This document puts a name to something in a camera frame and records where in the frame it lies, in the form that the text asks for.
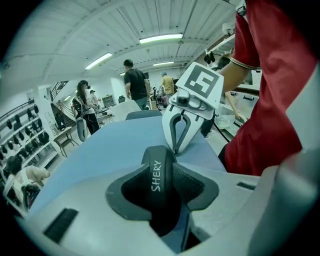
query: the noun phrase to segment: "backpack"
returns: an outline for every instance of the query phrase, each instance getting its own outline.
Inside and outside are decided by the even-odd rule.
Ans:
[[[21,187],[21,191],[23,194],[23,206],[25,209],[30,209],[40,193],[40,188],[35,184],[27,184]]]
[[[27,177],[26,169],[22,169],[22,184],[15,182],[15,177],[10,175],[3,190],[3,196],[7,196],[11,187],[15,189],[15,192],[18,191],[19,199],[22,199],[22,205],[25,210],[31,208],[32,204],[34,203],[37,195],[40,192],[40,187],[37,183],[33,182],[31,179]]]
[[[79,101],[76,100],[75,97],[72,100],[72,107],[77,112],[77,115],[76,115],[75,119],[78,119],[78,118],[82,117],[82,105],[80,104]]]
[[[75,119],[81,118],[84,116],[84,111],[87,111],[89,107],[87,107],[82,100],[79,100],[77,97],[74,97],[72,100],[72,107],[76,110],[77,113],[74,113]]]

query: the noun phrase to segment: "bag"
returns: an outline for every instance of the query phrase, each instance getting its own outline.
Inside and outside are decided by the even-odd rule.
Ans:
[[[87,111],[89,108],[82,102],[82,100],[77,99],[74,97],[72,100],[72,106],[76,110],[77,115],[75,119],[81,118],[84,116],[84,111]]]
[[[21,191],[23,194],[23,206],[25,209],[30,209],[40,192],[40,188],[35,184],[28,184],[22,186]]]

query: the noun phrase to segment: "ceiling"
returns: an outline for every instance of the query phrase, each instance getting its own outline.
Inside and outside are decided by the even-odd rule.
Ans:
[[[183,67],[235,23],[239,0],[47,0],[29,17],[1,63],[1,83],[30,85],[123,72],[132,59],[143,71],[174,61]],[[139,39],[183,33],[182,39]],[[100,65],[85,67],[111,53]]]

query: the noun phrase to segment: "light blue surface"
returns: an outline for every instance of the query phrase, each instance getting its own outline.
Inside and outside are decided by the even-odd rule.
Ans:
[[[184,127],[182,121],[177,124],[177,137]],[[78,182],[140,165],[146,148],[157,145],[167,146],[161,116],[113,122],[102,127],[58,167],[37,196],[27,218]],[[176,160],[178,163],[226,171],[200,132],[184,152],[176,156]]]

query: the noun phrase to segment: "black t-shirt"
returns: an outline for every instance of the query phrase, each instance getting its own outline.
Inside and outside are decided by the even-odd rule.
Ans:
[[[124,74],[124,84],[130,83],[131,98],[136,101],[147,97],[146,76],[140,70],[132,68]]]

